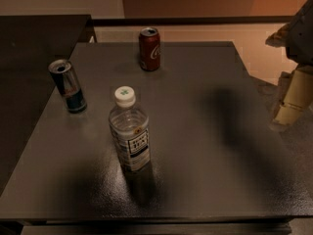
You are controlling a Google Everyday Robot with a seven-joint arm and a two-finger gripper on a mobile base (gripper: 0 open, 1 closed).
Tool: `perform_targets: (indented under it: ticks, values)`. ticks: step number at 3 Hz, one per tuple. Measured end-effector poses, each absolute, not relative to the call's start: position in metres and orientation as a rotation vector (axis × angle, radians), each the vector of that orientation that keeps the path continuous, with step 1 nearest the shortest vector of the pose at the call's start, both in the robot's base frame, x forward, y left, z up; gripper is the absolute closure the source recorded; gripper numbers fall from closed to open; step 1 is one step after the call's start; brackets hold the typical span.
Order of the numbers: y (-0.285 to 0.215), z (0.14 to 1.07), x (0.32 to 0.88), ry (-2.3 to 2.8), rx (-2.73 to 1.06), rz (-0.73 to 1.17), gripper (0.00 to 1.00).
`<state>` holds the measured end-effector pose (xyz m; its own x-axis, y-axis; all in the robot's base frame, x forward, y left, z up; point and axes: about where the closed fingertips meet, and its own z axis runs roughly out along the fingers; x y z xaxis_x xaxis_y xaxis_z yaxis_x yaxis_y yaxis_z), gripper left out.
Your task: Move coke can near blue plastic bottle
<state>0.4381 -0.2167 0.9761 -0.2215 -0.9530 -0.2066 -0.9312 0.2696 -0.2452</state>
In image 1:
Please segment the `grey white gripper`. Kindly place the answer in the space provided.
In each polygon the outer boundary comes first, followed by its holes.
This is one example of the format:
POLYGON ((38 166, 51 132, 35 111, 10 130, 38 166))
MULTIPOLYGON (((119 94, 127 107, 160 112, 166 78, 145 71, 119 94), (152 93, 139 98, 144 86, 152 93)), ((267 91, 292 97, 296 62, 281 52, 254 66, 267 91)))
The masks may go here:
POLYGON ((292 126, 313 102, 313 0, 307 0, 299 11, 265 44, 285 47, 287 57, 298 64, 292 72, 281 73, 269 126, 285 131, 292 126))

